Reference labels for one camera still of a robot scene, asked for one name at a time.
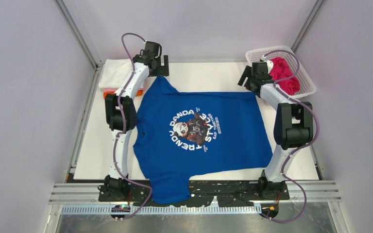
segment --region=white wall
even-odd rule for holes
[[[36,233],[92,67],[51,0],[0,0],[0,233]]]
[[[356,232],[373,232],[373,1],[328,1],[298,50],[317,85],[315,149]]]
[[[244,61],[248,50],[291,46],[315,0],[65,0],[97,61],[126,58],[127,32],[170,61]],[[128,38],[131,52],[140,40]]]

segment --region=panda graphic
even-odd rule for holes
[[[195,142],[199,146],[203,145],[209,126],[200,116],[200,114],[194,113],[194,118],[188,122],[175,123],[173,126],[174,135]]]

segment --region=basket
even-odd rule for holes
[[[271,52],[274,50],[287,50],[292,52],[292,50],[288,46],[274,46],[274,47],[268,47],[268,48],[262,48],[257,50],[251,50],[245,53],[245,57],[247,58],[247,61],[249,64],[252,64],[252,62],[259,62],[259,59],[267,52]],[[289,65],[289,68],[291,69],[292,73],[294,73],[297,69],[297,62],[295,61],[294,57],[289,55],[286,52],[275,52],[267,56],[267,59],[272,59],[275,57],[282,57],[286,60],[286,62]],[[305,96],[309,96],[311,94],[314,94],[317,91],[317,88],[315,87],[314,83],[312,82],[311,78],[306,73],[304,67],[300,63],[300,71],[296,75],[298,80],[300,81],[300,91],[295,93],[295,95],[292,96],[292,98],[299,99]]]

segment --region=red fabric in basket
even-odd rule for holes
[[[292,71],[284,58],[276,57],[271,59],[271,61],[274,63],[274,67],[270,72],[270,75],[272,76],[273,80],[283,79],[292,75]],[[281,87],[281,89],[289,95],[294,95],[301,88],[300,81],[298,81],[297,77],[293,77],[289,80],[279,82],[278,84]]]

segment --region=blue shirt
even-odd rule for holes
[[[181,93],[161,76],[137,114],[134,152],[161,204],[187,200],[191,176],[266,167],[272,157],[252,92]]]

